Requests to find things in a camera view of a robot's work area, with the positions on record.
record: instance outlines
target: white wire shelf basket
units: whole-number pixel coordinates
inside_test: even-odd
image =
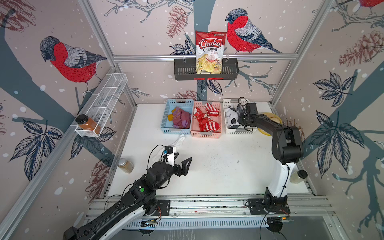
[[[98,93],[98,96],[85,114],[93,119],[97,125],[93,130],[83,130],[81,127],[77,126],[75,129],[77,134],[81,137],[100,136],[127,82],[128,79],[124,73],[111,74],[107,83]]]

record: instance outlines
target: white table surface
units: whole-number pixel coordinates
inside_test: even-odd
[[[170,145],[179,135],[163,134],[160,129],[165,104],[139,104],[121,157],[134,164],[132,173],[116,169],[108,195],[121,194],[126,185],[146,173],[149,153],[162,144]],[[261,112],[271,112],[268,103],[257,103]],[[263,194],[274,176],[277,161],[271,152],[272,137],[254,134],[225,134],[219,139],[186,135],[177,149],[176,164],[192,157],[189,173],[173,175],[168,187],[157,195]],[[153,154],[161,150],[157,147]],[[288,193],[307,193],[304,182],[287,184]]]

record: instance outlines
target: spice jar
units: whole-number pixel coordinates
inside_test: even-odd
[[[97,135],[99,135],[101,131],[101,127],[92,118],[85,114],[77,116],[75,121],[83,130],[95,131]]]
[[[299,183],[304,181],[308,177],[308,173],[305,170],[299,170],[291,174],[289,181],[291,183]]]
[[[131,173],[135,166],[131,163],[131,161],[122,157],[119,159],[119,167],[124,172]]]

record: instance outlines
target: ventilation grille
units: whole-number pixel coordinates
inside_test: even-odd
[[[196,229],[196,228],[257,228],[262,223],[262,217],[235,217],[235,218],[180,218],[162,219],[159,223],[151,227],[140,227],[141,219],[129,223],[126,230],[137,229],[158,229],[158,230],[174,230],[174,229]],[[266,218],[262,227],[268,227]]]

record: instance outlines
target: bullfinch illustration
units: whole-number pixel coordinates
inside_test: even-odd
[[[52,65],[66,79],[75,83],[87,84],[87,90],[83,92],[83,97],[86,93],[92,93],[88,91],[88,81],[93,75],[96,75],[98,64],[107,59],[101,55],[90,53],[84,48],[71,47],[52,36],[42,40],[40,51],[44,61],[50,60]]]
[[[239,51],[251,53],[255,49],[270,49],[276,53],[282,53],[274,49],[265,39],[261,30],[248,18],[248,13],[244,9],[233,9],[225,20],[228,21],[228,42],[236,49],[235,53]]]

